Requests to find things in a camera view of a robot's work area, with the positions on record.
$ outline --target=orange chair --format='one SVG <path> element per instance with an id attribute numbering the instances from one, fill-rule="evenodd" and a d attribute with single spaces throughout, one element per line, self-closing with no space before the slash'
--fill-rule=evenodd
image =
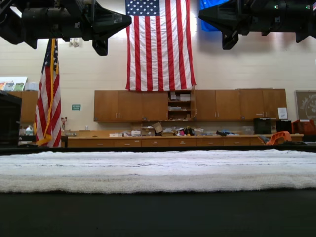
<path id="1" fill-rule="evenodd" d="M 268 146 L 278 145 L 278 140 L 281 138 L 284 138 L 286 142 L 292 141 L 291 134 L 289 132 L 278 132 L 272 135 L 270 139 L 265 136 L 259 136 L 258 138 Z"/>

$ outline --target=white wall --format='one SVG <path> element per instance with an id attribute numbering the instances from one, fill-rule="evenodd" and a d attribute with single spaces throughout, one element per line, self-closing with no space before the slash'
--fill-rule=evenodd
<path id="1" fill-rule="evenodd" d="M 103 7 L 124 13 L 124 0 L 100 0 Z M 229 51 L 222 50 L 220 32 L 201 30 L 199 1 L 191 0 L 191 34 L 197 89 L 285 88 L 289 118 L 295 120 L 295 90 L 316 90 L 316 39 L 300 44 L 295 34 L 260 33 L 240 36 Z M 59 40 L 62 88 L 62 115 L 67 127 L 83 130 L 119 129 L 127 124 L 93 122 L 94 90 L 124 90 L 126 83 L 127 40 L 125 30 L 109 39 L 109 55 L 98 56 L 91 42 L 78 48 Z M 28 76 L 39 81 L 47 40 L 39 40 L 38 49 L 26 44 L 10 45 L 0 38 L 0 76 Z M 82 104 L 72 111 L 72 104 Z"/>

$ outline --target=flag on pole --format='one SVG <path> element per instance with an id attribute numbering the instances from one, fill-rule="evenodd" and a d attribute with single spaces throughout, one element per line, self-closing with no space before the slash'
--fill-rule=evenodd
<path id="1" fill-rule="evenodd" d="M 223 4 L 229 0 L 200 0 L 200 8 L 201 10 Z M 204 31 L 219 31 L 216 27 L 208 24 L 207 22 L 202 20 L 202 30 Z"/>
<path id="2" fill-rule="evenodd" d="M 196 84 L 190 0 L 125 0 L 127 90 L 169 91 Z"/>
<path id="3" fill-rule="evenodd" d="M 58 42 L 49 39 L 35 114 L 36 144 L 61 146 L 61 99 L 59 86 Z"/>

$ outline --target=green sign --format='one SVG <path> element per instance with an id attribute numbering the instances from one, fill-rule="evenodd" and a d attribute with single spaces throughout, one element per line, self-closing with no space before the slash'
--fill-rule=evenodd
<path id="1" fill-rule="evenodd" d="M 73 110 L 81 110 L 81 105 L 73 105 Z"/>

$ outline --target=white fur rug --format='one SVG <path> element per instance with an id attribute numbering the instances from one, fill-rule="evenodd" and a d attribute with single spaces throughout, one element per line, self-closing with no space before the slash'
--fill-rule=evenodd
<path id="1" fill-rule="evenodd" d="M 316 153 L 45 152 L 0 156 L 0 192 L 204 192 L 269 188 L 316 188 Z"/>

